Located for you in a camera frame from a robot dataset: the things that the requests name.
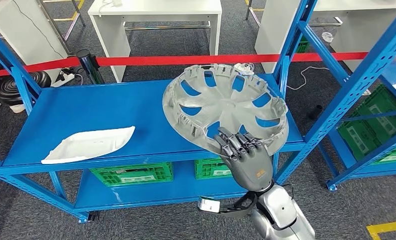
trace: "white desk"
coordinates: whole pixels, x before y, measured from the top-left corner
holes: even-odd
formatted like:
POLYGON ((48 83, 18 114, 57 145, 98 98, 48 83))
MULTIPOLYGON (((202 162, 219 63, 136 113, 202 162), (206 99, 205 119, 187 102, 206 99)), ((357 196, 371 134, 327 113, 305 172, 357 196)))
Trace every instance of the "white desk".
MULTIPOLYGON (((279 54, 299 0, 267 0, 255 42, 258 54, 279 54)), ((312 17, 341 17, 331 43, 336 52, 369 51, 396 17, 396 0, 318 0, 312 17)), ((353 71, 360 60, 345 61, 353 71)), ((272 73, 274 62, 263 63, 272 73)))
MULTIPOLYGON (((21 11, 31 18, 43 33, 20 13, 12 0, 0 0, 0 34, 22 61, 30 65, 66 58, 67 52, 56 37, 36 0, 16 0, 16 2, 21 11), (53 51, 50 44, 62 57, 53 51)), ((55 83, 60 71, 60 69, 46 71, 51 77, 52 83, 55 83)))
MULTIPOLYGON (((123 0, 122 6, 102 7, 95 0, 89 15, 107 57, 128 57, 130 45, 123 22, 192 22, 210 21, 211 55, 218 54, 220 38, 220 0, 123 0)), ((125 66, 112 66, 115 80, 123 80, 125 66)))

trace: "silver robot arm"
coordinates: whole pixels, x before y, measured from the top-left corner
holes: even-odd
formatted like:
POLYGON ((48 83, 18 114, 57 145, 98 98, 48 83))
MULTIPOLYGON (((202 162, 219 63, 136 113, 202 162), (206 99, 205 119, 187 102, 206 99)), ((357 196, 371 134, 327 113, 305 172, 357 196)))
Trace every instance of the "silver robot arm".
POLYGON ((220 144, 222 160, 236 182, 249 192, 218 214, 241 217, 251 213, 260 235, 267 240, 313 240, 315 233, 299 206, 286 190, 272 181, 271 156, 251 134, 232 134, 224 127, 214 139, 220 144), (246 199, 248 207, 241 206, 246 199))
POLYGON ((298 204, 277 184, 258 197, 251 219, 258 233, 267 240, 313 240, 315 237, 298 204))

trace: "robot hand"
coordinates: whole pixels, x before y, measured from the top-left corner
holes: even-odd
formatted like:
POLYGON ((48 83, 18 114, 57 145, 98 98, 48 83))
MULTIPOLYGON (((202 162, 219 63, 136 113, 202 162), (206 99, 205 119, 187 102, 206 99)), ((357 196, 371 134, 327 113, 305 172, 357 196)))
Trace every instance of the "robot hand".
POLYGON ((224 127, 214 139, 220 144, 221 159, 232 172, 233 178, 243 188, 261 192, 271 186, 273 166, 271 157, 260 140, 250 133, 233 135, 224 127))

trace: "stanchion post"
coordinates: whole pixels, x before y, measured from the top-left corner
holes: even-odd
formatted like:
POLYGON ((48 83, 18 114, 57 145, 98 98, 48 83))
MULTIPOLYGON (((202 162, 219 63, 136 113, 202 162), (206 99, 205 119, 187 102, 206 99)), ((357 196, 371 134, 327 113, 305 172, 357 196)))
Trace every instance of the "stanchion post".
POLYGON ((77 52, 76 56, 78 57, 81 66, 86 72, 89 79, 93 84, 104 84, 104 80, 99 72, 98 62, 96 61, 96 57, 90 54, 90 51, 87 49, 83 49, 77 52))

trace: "retractable belt barrier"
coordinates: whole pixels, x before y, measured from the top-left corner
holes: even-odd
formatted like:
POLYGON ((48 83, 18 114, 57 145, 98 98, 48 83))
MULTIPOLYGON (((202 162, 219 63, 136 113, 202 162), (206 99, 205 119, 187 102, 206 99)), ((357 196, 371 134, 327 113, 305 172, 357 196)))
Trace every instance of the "retractable belt barrier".
MULTIPOLYGON (((336 52, 332 54, 337 61, 361 60, 367 52, 336 52)), ((234 54, 234 55, 214 55, 214 56, 129 56, 129 57, 96 57, 101 67, 107 66, 157 66, 157 65, 194 65, 194 64, 236 64, 236 63, 269 63, 276 62, 279 54, 234 54)), ((297 53, 294 54, 292 62, 320 62, 322 61, 317 53, 297 53)), ((77 57, 69 57, 24 66, 31 72, 38 72, 50 69, 60 69, 79 66, 77 57)), ((8 71, 0 70, 0 76, 9 75, 8 71)))

